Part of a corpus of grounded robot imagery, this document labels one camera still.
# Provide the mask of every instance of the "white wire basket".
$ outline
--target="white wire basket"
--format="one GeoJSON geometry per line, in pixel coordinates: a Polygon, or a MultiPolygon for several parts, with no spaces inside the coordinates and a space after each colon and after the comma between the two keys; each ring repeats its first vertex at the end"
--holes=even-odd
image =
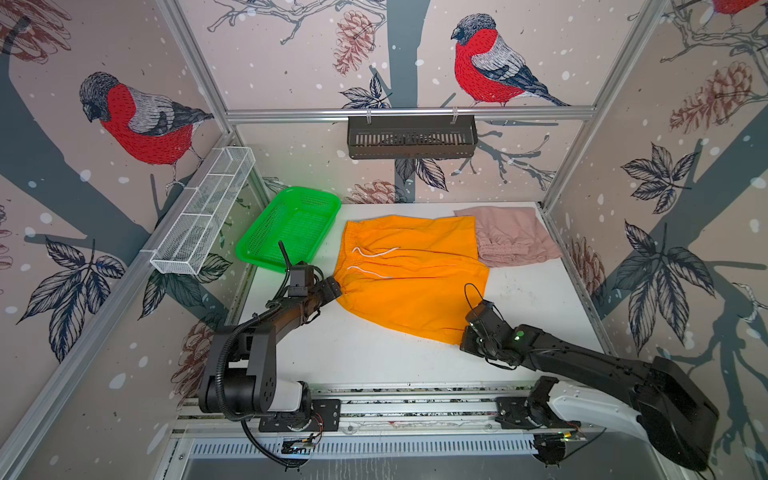
{"type": "Polygon", "coordinates": [[[197,275],[256,163],[248,147],[219,153],[150,262],[160,273],[197,275]]]}

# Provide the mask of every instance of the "black metal basket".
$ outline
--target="black metal basket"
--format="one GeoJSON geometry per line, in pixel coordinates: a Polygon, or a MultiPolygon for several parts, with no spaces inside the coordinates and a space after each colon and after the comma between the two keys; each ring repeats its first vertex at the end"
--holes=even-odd
{"type": "Polygon", "coordinates": [[[350,117],[349,156],[373,158],[469,158],[478,132],[473,115],[350,117]]]}

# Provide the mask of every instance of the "wallpaper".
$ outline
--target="wallpaper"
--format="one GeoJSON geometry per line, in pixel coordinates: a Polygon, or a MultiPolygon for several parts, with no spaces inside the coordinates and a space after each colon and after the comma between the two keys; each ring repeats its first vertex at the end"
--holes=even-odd
{"type": "Polygon", "coordinates": [[[199,275],[153,270],[22,478],[155,473],[183,401],[197,395],[213,331],[242,296],[252,266],[235,245],[259,213],[246,185],[199,275]]]}
{"type": "Polygon", "coordinates": [[[268,190],[311,187],[348,204],[538,201],[581,128],[581,121],[478,122],[470,159],[353,160],[346,122],[243,124],[268,190]]]}
{"type": "Polygon", "coordinates": [[[671,2],[552,212],[617,351],[675,360],[717,405],[718,478],[768,478],[756,3],[671,2]]]}
{"type": "Polygon", "coordinates": [[[229,109],[592,104],[643,3],[181,2],[229,109]]]}
{"type": "Polygon", "coordinates": [[[0,0],[0,442],[219,137],[159,15],[0,0]]]}

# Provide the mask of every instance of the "white table surface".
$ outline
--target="white table surface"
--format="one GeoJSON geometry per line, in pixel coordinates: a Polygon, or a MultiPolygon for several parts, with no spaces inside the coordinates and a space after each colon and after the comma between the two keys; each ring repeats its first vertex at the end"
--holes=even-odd
{"type": "MultiPolygon", "coordinates": [[[[470,204],[342,205],[336,222],[312,261],[329,276],[341,248],[348,220],[386,215],[452,217],[454,210],[481,205],[534,207],[532,202],[470,204]]],[[[283,274],[259,268],[243,309],[242,320],[263,312],[283,274]]],[[[602,351],[561,260],[527,266],[491,268],[485,298],[516,326],[527,323],[585,348],[602,351]]],[[[525,368],[497,369],[458,346],[386,329],[344,310],[336,301],[324,306],[309,325],[289,333],[277,345],[281,379],[357,388],[380,386],[473,386],[532,381],[541,376],[525,368]]]]}

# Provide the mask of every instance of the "orange shorts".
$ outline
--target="orange shorts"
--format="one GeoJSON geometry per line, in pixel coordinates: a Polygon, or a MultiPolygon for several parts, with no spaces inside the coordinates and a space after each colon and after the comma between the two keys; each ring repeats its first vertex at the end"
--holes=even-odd
{"type": "Polygon", "coordinates": [[[464,285],[485,292],[474,217],[382,217],[347,222],[334,278],[339,304],[366,320],[458,345],[471,307],[464,285]]]}

